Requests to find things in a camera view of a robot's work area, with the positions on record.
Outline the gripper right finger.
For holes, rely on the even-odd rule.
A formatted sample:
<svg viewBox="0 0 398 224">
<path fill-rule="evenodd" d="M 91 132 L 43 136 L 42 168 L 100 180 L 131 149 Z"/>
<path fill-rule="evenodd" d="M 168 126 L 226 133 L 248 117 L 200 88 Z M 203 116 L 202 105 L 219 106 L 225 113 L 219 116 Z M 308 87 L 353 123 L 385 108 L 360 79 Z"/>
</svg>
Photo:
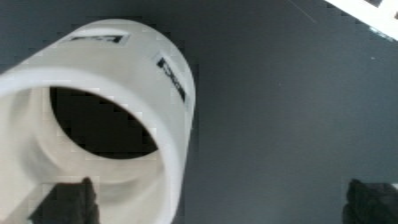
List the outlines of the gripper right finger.
<svg viewBox="0 0 398 224">
<path fill-rule="evenodd" d="M 351 181 L 344 224 L 398 224 L 398 189 L 390 183 Z"/>
</svg>

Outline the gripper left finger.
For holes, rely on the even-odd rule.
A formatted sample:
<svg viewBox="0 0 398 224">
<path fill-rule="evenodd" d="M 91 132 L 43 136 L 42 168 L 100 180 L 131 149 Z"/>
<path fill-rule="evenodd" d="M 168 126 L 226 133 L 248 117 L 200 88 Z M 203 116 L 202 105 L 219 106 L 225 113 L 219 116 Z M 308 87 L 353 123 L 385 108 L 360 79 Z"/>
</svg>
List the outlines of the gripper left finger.
<svg viewBox="0 0 398 224">
<path fill-rule="evenodd" d="M 58 183 L 29 216 L 33 224 L 100 224 L 93 181 Z"/>
</svg>

